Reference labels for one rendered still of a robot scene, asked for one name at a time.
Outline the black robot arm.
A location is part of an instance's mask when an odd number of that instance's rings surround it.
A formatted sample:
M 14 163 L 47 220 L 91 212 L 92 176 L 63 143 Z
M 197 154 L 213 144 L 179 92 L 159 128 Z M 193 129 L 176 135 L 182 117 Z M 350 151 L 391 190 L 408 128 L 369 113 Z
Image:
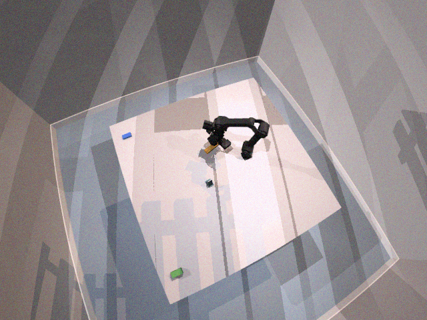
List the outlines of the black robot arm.
M 259 123 L 258 129 L 254 126 L 254 123 Z M 219 116 L 212 121 L 204 121 L 202 129 L 208 131 L 215 130 L 217 135 L 222 135 L 224 131 L 227 131 L 228 127 L 247 127 L 251 129 L 254 134 L 249 141 L 244 141 L 242 145 L 242 157 L 244 160 L 252 158 L 254 145 L 261 139 L 265 139 L 268 136 L 270 125 L 262 119 L 249 118 L 238 118 L 229 119 L 226 116 Z M 207 138 L 211 146 L 216 146 L 220 139 L 215 134 Z

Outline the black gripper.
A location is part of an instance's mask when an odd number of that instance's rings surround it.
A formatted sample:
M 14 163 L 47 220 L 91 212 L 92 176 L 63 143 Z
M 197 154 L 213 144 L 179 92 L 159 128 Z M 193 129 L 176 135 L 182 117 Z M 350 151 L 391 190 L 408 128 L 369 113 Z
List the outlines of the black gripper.
M 212 132 L 211 135 L 215 134 L 215 136 L 217 136 L 220 139 L 220 142 L 218 142 L 218 144 L 221 145 L 223 149 L 227 149 L 232 144 L 228 139 L 223 137 L 225 131 L 222 135 L 217 135 L 214 130 L 212 130 L 212 131 L 206 130 L 206 132 L 208 134 L 210 134 Z

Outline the small blue block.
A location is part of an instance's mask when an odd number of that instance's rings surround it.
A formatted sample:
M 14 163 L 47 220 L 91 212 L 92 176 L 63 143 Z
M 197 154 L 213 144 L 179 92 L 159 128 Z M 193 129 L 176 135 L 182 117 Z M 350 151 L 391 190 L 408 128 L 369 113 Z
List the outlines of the small blue block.
M 125 134 L 125 135 L 122 135 L 122 138 L 123 139 L 127 139 L 127 138 L 129 138 L 129 137 L 132 137 L 132 135 L 131 135 L 131 133 L 129 132 L 129 133 L 127 133 L 127 134 Z

